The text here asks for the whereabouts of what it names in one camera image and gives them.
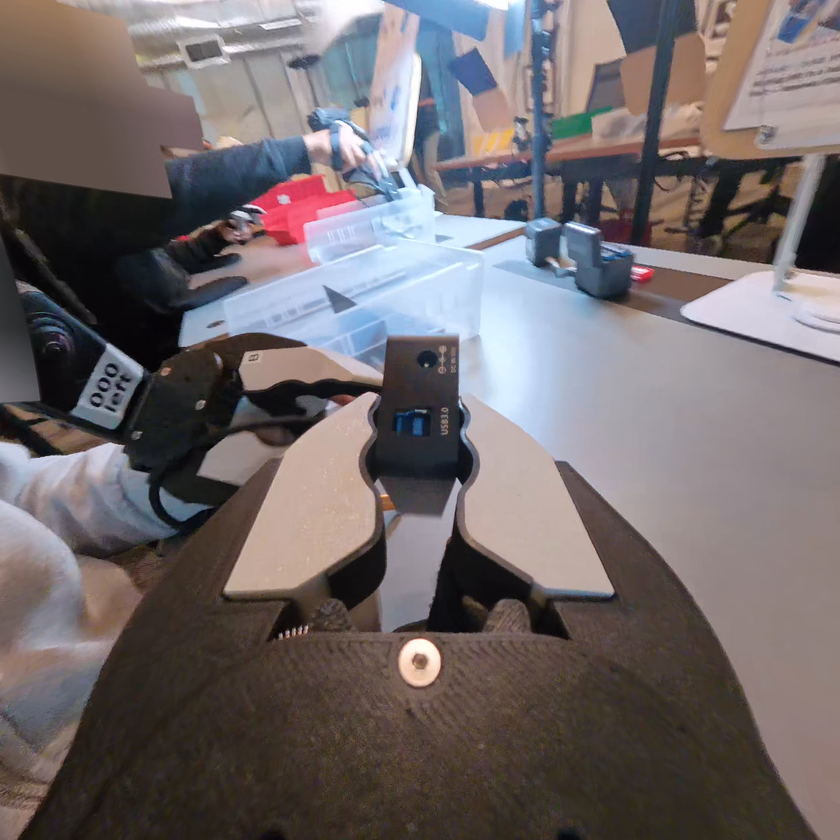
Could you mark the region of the black tripod stand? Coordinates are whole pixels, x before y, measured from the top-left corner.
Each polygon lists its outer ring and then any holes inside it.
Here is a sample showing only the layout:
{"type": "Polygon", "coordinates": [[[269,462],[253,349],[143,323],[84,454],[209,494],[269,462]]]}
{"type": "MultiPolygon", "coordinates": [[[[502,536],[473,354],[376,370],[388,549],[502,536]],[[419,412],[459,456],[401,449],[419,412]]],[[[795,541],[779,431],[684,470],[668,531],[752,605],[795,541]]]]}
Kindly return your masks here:
{"type": "Polygon", "coordinates": [[[553,77],[554,32],[557,28],[557,11],[561,4],[557,1],[528,2],[533,219],[546,216],[545,181],[548,152],[553,143],[553,115],[547,108],[547,95],[553,77]]]}

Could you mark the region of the white stand base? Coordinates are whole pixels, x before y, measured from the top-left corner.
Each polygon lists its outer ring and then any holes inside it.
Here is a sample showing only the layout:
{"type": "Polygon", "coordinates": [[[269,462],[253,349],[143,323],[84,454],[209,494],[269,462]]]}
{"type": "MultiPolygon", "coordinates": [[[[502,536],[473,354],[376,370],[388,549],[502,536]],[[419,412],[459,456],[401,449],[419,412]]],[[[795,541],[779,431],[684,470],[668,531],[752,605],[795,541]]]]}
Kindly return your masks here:
{"type": "Polygon", "coordinates": [[[733,337],[839,362],[839,278],[795,264],[807,215],[826,166],[826,154],[808,154],[772,266],[731,280],[685,304],[692,324],[733,337]]]}

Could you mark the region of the person's left forearm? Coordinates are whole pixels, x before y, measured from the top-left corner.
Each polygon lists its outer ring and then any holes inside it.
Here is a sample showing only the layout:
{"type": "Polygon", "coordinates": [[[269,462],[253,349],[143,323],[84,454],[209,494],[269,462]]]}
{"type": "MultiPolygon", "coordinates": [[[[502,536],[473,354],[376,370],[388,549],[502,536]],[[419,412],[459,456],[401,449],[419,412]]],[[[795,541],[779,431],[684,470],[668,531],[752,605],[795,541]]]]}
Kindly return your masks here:
{"type": "Polygon", "coordinates": [[[2,505],[28,514],[73,553],[106,559],[175,536],[150,503],[150,478],[116,444],[33,457],[1,444],[2,505]]]}

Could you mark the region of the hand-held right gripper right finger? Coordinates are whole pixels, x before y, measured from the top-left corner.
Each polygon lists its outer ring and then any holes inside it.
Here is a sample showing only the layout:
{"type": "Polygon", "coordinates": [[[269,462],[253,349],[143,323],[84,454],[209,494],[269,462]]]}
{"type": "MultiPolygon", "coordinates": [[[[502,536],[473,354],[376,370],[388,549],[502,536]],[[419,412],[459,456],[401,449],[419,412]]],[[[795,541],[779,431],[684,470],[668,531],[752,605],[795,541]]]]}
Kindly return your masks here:
{"type": "Polygon", "coordinates": [[[478,397],[461,398],[471,456],[458,492],[459,574],[477,600],[607,601],[615,589],[553,457],[478,397]]]}

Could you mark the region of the red plastic bin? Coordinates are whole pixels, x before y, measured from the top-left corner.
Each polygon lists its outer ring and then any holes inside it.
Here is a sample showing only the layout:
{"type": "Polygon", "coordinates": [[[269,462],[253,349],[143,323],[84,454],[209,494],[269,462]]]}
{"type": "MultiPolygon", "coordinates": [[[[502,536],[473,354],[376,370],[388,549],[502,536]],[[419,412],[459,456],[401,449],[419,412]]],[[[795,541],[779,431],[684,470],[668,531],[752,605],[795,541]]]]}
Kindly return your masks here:
{"type": "Polygon", "coordinates": [[[355,203],[357,197],[351,191],[322,192],[269,209],[260,223],[279,246],[301,245],[306,241],[306,225],[319,221],[327,211],[355,203]]]}
{"type": "Polygon", "coordinates": [[[325,177],[322,174],[307,175],[278,183],[249,203],[261,208],[266,214],[285,211],[292,204],[326,195],[328,190],[325,177]]]}

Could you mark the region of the person's white jacket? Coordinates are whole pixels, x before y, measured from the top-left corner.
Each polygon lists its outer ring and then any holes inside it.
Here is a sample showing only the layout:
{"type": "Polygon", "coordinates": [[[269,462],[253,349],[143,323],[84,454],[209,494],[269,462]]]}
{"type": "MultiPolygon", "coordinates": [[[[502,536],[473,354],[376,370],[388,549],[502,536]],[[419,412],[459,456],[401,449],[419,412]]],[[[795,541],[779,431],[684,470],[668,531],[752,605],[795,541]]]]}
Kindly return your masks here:
{"type": "Polygon", "coordinates": [[[1,550],[1,838],[17,838],[141,595],[118,565],[77,557],[5,502],[1,550]]]}

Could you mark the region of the clear plastic bin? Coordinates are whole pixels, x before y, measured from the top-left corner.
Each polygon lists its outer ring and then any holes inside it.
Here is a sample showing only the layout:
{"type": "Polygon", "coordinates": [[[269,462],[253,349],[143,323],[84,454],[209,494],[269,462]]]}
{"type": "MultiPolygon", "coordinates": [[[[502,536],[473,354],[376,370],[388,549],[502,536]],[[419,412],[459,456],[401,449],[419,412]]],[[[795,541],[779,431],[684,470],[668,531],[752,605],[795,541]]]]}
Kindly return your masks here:
{"type": "Polygon", "coordinates": [[[391,336],[478,337],[484,275],[479,251],[403,239],[227,298],[225,332],[297,340],[380,370],[391,336]]]}
{"type": "Polygon", "coordinates": [[[425,185],[403,187],[394,201],[378,196],[317,211],[303,226],[308,257],[323,266],[377,245],[400,239],[436,243],[435,194],[425,185]]]}

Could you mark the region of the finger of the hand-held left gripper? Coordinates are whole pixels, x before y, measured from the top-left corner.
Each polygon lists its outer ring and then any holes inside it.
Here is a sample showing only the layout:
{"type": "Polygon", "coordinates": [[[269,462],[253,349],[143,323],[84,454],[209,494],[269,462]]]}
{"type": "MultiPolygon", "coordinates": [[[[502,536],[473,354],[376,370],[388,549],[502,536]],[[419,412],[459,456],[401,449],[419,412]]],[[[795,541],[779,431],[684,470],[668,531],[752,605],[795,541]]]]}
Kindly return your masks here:
{"type": "Polygon", "coordinates": [[[310,346],[246,352],[238,367],[245,399],[270,417],[319,413],[335,396],[382,389],[382,373],[352,356],[310,346]]]}
{"type": "Polygon", "coordinates": [[[286,450],[310,428],[309,420],[258,420],[220,429],[199,444],[203,451],[196,475],[233,487],[286,450]]]}

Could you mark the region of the wooden table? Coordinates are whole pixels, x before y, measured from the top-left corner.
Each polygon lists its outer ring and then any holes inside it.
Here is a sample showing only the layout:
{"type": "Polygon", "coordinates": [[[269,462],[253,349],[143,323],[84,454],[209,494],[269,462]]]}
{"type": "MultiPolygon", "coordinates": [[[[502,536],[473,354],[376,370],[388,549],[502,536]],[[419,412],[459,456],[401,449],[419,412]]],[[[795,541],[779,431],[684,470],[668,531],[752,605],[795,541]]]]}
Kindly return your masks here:
{"type": "MultiPolygon", "coordinates": [[[[612,179],[640,181],[644,142],[642,140],[601,142],[590,134],[554,142],[545,155],[543,172],[571,183],[606,183],[612,179]]],[[[690,131],[658,142],[651,164],[652,178],[660,175],[694,174],[706,156],[678,157],[678,151],[701,150],[697,131],[690,131]]],[[[486,215],[484,184],[536,178],[534,153],[505,150],[480,156],[462,156],[437,164],[441,174],[452,175],[471,187],[474,215],[486,215]]]]}

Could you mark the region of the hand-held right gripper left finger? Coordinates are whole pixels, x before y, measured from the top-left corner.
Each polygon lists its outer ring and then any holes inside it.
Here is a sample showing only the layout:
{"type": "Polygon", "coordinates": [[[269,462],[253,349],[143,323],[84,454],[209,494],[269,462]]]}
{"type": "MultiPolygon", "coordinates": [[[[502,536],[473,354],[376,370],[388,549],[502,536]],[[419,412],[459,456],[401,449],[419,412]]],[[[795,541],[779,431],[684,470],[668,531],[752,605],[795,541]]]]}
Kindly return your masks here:
{"type": "Polygon", "coordinates": [[[224,586],[228,599],[316,608],[331,596],[329,577],[376,545],[382,505],[363,460],[378,399],[358,396],[289,447],[224,586]]]}

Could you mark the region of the green box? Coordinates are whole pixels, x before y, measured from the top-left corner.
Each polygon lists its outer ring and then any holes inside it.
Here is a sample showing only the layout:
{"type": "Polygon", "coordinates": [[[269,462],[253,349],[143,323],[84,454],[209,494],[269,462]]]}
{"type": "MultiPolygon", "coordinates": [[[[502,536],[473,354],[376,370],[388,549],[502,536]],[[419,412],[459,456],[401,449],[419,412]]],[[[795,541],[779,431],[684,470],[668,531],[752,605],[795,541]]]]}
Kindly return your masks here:
{"type": "Polygon", "coordinates": [[[554,119],[551,129],[553,141],[570,140],[591,134],[593,119],[612,110],[614,107],[598,108],[554,119]]]}

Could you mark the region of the white poster board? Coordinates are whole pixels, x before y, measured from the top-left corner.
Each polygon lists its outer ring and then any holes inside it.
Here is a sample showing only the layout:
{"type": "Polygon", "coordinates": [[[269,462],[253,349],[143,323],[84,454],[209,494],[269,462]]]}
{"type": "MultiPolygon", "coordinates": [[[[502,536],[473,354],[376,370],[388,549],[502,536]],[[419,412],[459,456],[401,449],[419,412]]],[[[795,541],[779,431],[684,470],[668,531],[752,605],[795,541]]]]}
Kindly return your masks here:
{"type": "Polygon", "coordinates": [[[838,153],[839,2],[737,2],[700,140],[735,161],[838,153]]]}

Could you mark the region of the black usb hub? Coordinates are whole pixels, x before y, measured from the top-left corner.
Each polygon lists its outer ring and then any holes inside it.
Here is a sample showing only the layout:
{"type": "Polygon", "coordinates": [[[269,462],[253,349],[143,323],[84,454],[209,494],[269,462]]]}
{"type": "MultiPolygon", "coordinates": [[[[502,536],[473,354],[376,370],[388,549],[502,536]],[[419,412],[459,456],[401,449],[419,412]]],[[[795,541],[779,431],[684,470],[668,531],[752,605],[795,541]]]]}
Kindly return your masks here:
{"type": "Polygon", "coordinates": [[[441,518],[459,475],[459,336],[391,336],[369,466],[395,510],[441,518]]]}

